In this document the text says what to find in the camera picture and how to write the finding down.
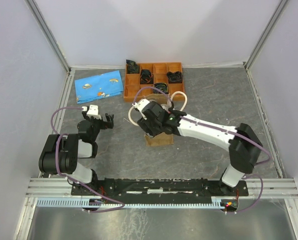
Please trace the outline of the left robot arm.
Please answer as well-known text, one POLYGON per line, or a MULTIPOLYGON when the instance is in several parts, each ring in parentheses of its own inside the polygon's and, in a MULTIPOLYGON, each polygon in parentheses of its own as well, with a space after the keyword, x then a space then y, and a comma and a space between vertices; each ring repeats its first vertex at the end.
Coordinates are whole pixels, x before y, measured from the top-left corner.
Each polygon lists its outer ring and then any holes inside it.
POLYGON ((82 189, 88 195, 95 195, 100 189, 96 172, 80 163, 78 159, 94 159, 98 153, 96 139, 101 130, 114 127, 114 115, 88 116, 82 113, 84 120, 77 124, 77 133, 60 137, 59 134, 50 134, 47 137, 38 166, 39 170, 48 175, 61 173, 82 184, 82 189))

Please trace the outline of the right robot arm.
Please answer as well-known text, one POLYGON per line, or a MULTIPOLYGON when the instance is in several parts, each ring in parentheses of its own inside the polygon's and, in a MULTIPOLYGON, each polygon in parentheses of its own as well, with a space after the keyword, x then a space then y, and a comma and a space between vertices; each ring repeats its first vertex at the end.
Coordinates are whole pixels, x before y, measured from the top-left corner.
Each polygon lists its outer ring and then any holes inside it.
POLYGON ((137 125, 150 137, 162 133, 190 137, 228 151, 230 162, 218 183, 220 193, 225 196, 235 192, 239 181, 253 172, 263 150, 263 144, 245 123, 238 127, 219 125, 183 111, 165 110, 161 104, 147 99, 134 103, 133 107, 141 114, 137 125))

